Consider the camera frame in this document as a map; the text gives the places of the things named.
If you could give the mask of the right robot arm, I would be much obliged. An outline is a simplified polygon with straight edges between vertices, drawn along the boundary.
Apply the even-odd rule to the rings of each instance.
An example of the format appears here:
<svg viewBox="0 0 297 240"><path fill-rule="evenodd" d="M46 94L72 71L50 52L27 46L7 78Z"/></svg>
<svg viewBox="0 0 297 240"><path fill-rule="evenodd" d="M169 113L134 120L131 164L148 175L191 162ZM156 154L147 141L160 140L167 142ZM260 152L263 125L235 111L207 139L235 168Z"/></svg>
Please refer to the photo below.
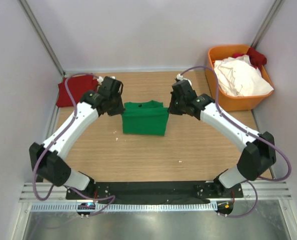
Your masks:
<svg viewBox="0 0 297 240"><path fill-rule="evenodd" d="M213 190L219 198L227 197L237 184L256 180L276 162L272 134L261 134L248 128L221 109L209 95L197 95L188 80L174 83L170 94L170 114L189 115L209 124L227 137L241 153L235 166L213 180Z"/></svg>

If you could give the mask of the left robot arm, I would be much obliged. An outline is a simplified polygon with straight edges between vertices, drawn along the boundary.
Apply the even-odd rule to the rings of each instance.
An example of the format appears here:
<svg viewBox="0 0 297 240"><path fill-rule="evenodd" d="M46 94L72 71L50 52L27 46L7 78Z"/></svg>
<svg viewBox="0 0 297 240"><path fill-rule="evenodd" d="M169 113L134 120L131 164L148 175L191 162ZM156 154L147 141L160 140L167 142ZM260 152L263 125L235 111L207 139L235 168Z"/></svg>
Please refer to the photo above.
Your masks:
<svg viewBox="0 0 297 240"><path fill-rule="evenodd" d="M67 187L83 200L95 195L96 184L90 176L69 167L65 159L76 140L100 116L121 115L123 83L112 76L99 77L99 86L85 92L66 121L43 143L29 147L33 178L41 177L53 187Z"/></svg>

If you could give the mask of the green t-shirt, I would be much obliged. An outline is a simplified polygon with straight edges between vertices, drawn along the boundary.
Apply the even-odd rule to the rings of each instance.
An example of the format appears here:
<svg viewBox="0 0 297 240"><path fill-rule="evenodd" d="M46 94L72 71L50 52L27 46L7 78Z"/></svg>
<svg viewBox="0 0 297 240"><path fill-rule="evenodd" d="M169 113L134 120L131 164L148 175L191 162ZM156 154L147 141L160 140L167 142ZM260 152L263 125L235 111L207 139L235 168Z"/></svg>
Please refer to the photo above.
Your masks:
<svg viewBox="0 0 297 240"><path fill-rule="evenodd" d="M124 134L164 136L169 119L168 108L162 102L126 102L122 117Z"/></svg>

